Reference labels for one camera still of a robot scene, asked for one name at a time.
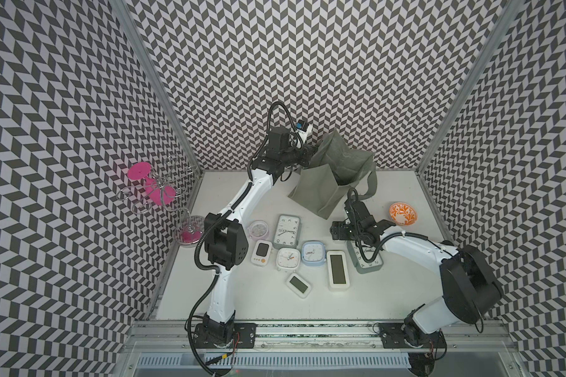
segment green bag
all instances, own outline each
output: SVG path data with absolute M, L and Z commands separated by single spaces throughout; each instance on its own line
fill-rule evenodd
M 334 130 L 323 138 L 308 168 L 301 171 L 300 182 L 288 197 L 327 219 L 348 189 L 356 187 L 367 173 L 367 192 L 359 195 L 359 200 L 371 198 L 377 191 L 373 153 L 348 147 L 346 140 Z

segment clock face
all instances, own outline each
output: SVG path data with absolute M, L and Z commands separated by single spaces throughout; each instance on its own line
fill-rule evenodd
M 279 245 L 295 246 L 297 244 L 297 231 L 300 228 L 300 219 L 293 216 L 279 217 L 275 229 L 275 243 Z
M 302 251 L 304 252 L 304 260 L 308 262 L 318 262 L 323 260 L 325 256 L 325 250 L 321 244 L 305 245 Z
M 287 247 L 280 249 L 277 254 L 277 265 L 284 268 L 296 268 L 300 263 L 300 252 Z

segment black mounting plate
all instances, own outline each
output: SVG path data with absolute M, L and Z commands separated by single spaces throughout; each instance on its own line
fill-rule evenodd
M 233 340 L 237 339 L 237 334 L 239 334 L 237 348 L 253 348 L 254 342 L 256 341 L 256 324 L 250 322 L 235 322 L 233 327 Z M 224 344 L 216 344 L 208 340 L 208 333 L 202 323 L 197 323 L 194 335 L 197 336 L 193 336 L 195 348 L 212 349 L 223 348 L 224 346 Z
M 384 348 L 403 348 L 403 349 L 430 349 L 430 340 L 434 347 L 439 349 L 444 349 L 447 346 L 447 341 L 444 339 L 444 335 L 439 332 L 433 332 L 427 335 L 427 342 L 424 342 L 421 347 L 411 347 L 404 341 L 404 331 L 402 327 L 403 322 L 398 323 L 380 323 L 378 327 L 380 328 L 379 335 L 381 343 Z

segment small round container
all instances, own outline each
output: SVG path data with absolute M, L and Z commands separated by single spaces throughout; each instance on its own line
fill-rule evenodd
M 247 227 L 247 232 L 249 234 L 249 238 L 253 239 L 254 241 L 257 241 L 258 239 L 267 239 L 270 234 L 269 225 L 262 220 L 256 220 L 255 222 L 249 224 L 249 227 Z

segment bowl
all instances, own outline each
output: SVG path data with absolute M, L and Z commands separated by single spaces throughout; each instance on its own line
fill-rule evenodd
M 390 217 L 400 226 L 415 224 L 417 212 L 407 203 L 397 202 L 390 206 Z

